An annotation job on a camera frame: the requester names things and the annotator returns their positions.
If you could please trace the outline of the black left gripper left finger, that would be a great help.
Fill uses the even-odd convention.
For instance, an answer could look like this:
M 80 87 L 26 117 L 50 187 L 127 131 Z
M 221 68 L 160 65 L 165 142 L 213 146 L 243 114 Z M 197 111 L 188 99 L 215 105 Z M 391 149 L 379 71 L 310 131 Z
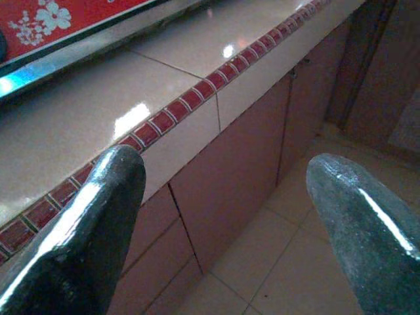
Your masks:
M 0 283 L 0 315 L 106 315 L 146 171 L 128 145 L 106 150 L 79 192 L 22 252 Z

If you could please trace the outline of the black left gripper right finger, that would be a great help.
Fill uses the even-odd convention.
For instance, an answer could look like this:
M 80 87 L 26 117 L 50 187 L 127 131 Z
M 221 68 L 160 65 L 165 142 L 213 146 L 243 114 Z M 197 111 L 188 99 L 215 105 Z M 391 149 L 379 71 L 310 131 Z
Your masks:
M 306 187 L 364 315 L 420 315 L 420 216 L 342 156 L 313 157 Z

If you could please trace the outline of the pink cabinet door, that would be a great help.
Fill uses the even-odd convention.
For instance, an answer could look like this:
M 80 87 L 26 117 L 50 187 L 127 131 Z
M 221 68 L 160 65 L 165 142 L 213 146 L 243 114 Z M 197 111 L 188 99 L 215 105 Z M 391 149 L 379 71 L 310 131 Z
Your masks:
M 304 156 L 323 124 L 350 26 L 347 18 L 304 57 L 311 59 L 311 64 L 299 68 L 296 79 L 289 76 L 278 182 Z
M 182 272 L 200 274 L 167 185 L 138 211 L 129 252 L 106 315 L 159 313 L 156 301 Z
M 279 80 L 169 182 L 203 272 L 276 187 L 290 84 Z

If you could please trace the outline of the small metal cabinet latch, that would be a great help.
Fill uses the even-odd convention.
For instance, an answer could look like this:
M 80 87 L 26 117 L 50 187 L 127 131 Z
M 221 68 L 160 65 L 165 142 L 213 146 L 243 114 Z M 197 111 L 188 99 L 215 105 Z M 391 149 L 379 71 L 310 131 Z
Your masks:
M 298 69 L 301 68 L 302 66 L 306 66 L 311 64 L 311 59 L 309 58 L 303 58 L 301 59 L 297 65 L 295 65 L 290 71 L 289 71 L 289 76 L 291 79 L 296 79 L 298 76 Z

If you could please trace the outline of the red tile counter trim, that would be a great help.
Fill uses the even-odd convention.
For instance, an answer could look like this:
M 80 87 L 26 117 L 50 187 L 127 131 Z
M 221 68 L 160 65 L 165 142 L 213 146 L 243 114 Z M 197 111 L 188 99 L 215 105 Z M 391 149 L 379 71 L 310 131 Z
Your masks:
M 235 120 L 270 81 L 319 42 L 326 7 L 310 0 L 228 57 L 219 38 L 189 35 L 161 57 L 120 51 L 30 100 L 0 123 L 0 271 L 73 198 L 108 148 L 128 144 L 148 170 L 145 197 Z

